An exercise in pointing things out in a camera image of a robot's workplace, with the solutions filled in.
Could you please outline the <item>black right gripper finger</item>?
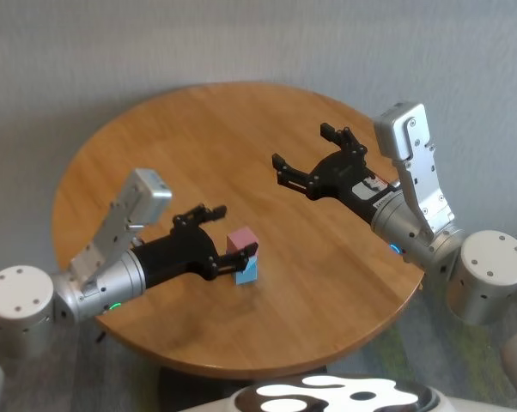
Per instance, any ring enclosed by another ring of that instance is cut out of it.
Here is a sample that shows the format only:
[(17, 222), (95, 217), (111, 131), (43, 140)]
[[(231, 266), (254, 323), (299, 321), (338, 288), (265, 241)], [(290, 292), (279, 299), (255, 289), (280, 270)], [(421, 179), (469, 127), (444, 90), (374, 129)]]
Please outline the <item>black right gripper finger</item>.
[(322, 123), (319, 127), (319, 134), (328, 142), (337, 145), (340, 150), (352, 159), (364, 159), (368, 152), (367, 148), (360, 144), (349, 127), (336, 130), (328, 123)]
[(310, 193), (309, 174), (293, 168), (279, 154), (271, 157), (272, 166), (276, 171), (277, 183), (302, 194)]

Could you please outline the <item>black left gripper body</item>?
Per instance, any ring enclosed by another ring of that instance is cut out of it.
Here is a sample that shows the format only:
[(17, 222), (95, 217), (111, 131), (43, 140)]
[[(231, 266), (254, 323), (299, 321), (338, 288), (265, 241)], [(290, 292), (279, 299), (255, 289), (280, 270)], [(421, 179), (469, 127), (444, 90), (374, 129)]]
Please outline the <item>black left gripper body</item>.
[(174, 225), (168, 235), (134, 247), (132, 253), (150, 289), (186, 273), (205, 281), (220, 274), (219, 255), (210, 236), (196, 224)]

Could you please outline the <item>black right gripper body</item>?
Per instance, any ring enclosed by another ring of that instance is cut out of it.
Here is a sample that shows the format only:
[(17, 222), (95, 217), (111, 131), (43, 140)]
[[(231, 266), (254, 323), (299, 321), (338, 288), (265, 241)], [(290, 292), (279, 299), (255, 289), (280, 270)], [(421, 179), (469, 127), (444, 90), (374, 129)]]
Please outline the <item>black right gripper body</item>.
[(330, 197), (370, 224), (380, 202), (398, 189), (367, 168), (364, 154), (338, 151), (328, 155), (306, 178), (310, 200)]

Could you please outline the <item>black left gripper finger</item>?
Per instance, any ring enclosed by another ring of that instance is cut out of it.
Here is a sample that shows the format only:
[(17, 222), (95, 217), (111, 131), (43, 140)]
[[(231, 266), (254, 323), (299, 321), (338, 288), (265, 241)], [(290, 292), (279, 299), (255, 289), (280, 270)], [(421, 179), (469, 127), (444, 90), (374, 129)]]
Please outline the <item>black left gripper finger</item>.
[(227, 214), (227, 210), (228, 208), (225, 205), (210, 209), (200, 203), (183, 214), (175, 215), (173, 217), (173, 230), (199, 227), (206, 222), (223, 219)]
[(214, 280), (218, 276), (234, 274), (243, 271), (249, 260), (255, 256), (259, 244), (253, 242), (243, 248), (219, 254), (216, 248), (212, 248), (212, 252), (207, 258), (207, 279)]

